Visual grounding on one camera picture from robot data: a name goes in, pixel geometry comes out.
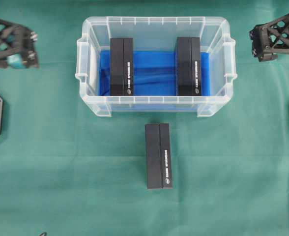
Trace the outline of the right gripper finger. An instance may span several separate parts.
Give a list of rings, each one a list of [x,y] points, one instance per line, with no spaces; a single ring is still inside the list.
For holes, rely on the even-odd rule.
[[[265,24],[255,25],[249,31],[252,55],[289,55],[289,14]]]
[[[270,61],[278,54],[289,55],[289,14],[259,26],[261,52],[259,61]]]

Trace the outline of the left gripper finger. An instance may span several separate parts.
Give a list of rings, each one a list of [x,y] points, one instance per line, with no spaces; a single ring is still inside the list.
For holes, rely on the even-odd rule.
[[[38,40],[38,34],[29,28],[0,19],[0,52],[22,46],[27,48]]]
[[[33,43],[26,47],[18,48],[15,52],[13,48],[0,48],[0,68],[27,69],[30,67],[39,68],[38,55]]]

